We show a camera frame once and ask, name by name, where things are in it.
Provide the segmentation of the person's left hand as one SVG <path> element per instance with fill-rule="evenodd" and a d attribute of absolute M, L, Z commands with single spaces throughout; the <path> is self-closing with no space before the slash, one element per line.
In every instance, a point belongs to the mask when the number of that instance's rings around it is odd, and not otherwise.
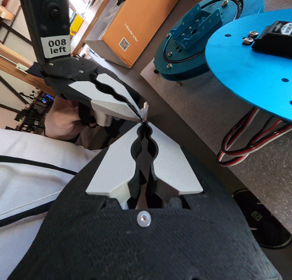
<path fill-rule="evenodd" d="M 78 101 L 56 97 L 45 118 L 46 137 L 75 143 L 86 125 L 78 114 Z"/>

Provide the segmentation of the blue round metal base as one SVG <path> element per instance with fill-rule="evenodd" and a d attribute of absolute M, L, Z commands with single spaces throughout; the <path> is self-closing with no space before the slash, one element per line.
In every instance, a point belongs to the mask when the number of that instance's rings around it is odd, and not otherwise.
<path fill-rule="evenodd" d="M 168 32 L 158 46 L 154 65 L 169 81 L 183 81 L 209 71 L 205 57 L 209 38 L 222 26 L 264 12 L 265 0 L 202 0 Z"/>

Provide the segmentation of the black round object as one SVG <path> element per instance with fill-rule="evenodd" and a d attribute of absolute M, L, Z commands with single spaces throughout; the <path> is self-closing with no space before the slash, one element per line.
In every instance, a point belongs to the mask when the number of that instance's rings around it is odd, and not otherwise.
<path fill-rule="evenodd" d="M 237 190 L 232 197 L 240 207 L 260 247 L 275 250 L 291 244 L 291 233 L 249 189 Z"/>

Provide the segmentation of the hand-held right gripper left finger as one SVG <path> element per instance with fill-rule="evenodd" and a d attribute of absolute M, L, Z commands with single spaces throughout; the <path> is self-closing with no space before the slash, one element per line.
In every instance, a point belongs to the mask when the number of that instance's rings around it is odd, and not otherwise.
<path fill-rule="evenodd" d="M 143 181 L 137 162 L 142 151 L 143 126 L 136 124 L 106 149 L 86 194 L 115 198 L 122 209 L 136 209 Z"/>

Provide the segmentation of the orange cardboard box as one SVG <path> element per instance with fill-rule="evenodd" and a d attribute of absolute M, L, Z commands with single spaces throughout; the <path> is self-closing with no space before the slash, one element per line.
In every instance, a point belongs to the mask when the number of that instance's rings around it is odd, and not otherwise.
<path fill-rule="evenodd" d="M 109 0 L 85 44 L 101 58 L 131 68 L 179 0 Z"/>

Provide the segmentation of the clear bag of brass standoffs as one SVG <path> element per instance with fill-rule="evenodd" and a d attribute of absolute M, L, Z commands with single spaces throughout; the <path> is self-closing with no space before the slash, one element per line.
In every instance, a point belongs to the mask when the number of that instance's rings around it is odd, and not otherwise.
<path fill-rule="evenodd" d="M 148 102 L 144 102 L 143 107 L 138 111 L 137 115 L 140 117 L 141 122 L 147 122 L 148 121 L 148 109 L 149 105 Z"/>

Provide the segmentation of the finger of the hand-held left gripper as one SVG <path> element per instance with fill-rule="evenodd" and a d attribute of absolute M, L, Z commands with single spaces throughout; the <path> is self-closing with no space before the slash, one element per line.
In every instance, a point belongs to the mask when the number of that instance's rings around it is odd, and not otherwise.
<path fill-rule="evenodd" d="M 119 101 L 112 95 L 101 92 L 90 81 L 77 81 L 69 84 L 69 87 L 88 97 L 94 111 L 100 111 L 129 121 L 141 121 L 141 118 L 126 102 Z"/>
<path fill-rule="evenodd" d="M 131 109 L 137 114 L 140 110 L 137 105 L 137 99 L 139 99 L 139 94 L 134 92 L 130 87 L 120 83 L 113 77 L 106 73 L 99 74 L 96 78 L 97 89 L 103 93 L 112 95 L 115 99 L 119 101 L 126 102 Z"/>

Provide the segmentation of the blue disc with black servo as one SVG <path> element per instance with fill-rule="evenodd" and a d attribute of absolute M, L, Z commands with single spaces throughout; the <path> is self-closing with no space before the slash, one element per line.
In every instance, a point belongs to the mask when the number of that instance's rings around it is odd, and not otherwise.
<path fill-rule="evenodd" d="M 262 33 L 273 22 L 291 22 L 291 9 L 239 18 L 218 29 L 208 40 L 205 56 L 210 70 L 233 94 L 284 120 L 292 119 L 291 59 L 255 52 L 243 37 Z"/>

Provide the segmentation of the yellow container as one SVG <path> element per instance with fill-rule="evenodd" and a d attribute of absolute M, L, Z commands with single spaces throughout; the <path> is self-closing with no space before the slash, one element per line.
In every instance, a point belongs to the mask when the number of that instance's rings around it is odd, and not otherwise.
<path fill-rule="evenodd" d="M 76 14 L 74 20 L 72 21 L 70 25 L 70 37 L 73 38 L 78 30 L 80 29 L 82 23 L 84 22 L 83 15 Z"/>

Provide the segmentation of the person's white shirt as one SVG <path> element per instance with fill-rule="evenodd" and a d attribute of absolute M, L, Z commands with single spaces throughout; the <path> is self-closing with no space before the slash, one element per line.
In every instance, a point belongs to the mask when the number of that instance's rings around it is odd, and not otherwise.
<path fill-rule="evenodd" d="M 79 172 L 101 151 L 31 133 L 0 131 L 1 156 L 47 163 L 74 172 Z M 72 177 L 58 170 L 1 162 L 1 219 L 56 199 Z M 45 216 L 44 212 L 1 227 L 0 279 L 7 279 L 22 260 Z"/>

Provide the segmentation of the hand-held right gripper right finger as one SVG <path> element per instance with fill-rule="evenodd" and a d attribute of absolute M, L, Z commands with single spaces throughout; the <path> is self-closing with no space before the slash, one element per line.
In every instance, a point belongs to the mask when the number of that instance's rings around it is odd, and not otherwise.
<path fill-rule="evenodd" d="M 146 187 L 148 208 L 162 208 L 163 202 L 169 203 L 172 198 L 203 192 L 178 143 L 149 122 L 146 138 L 152 158 Z"/>

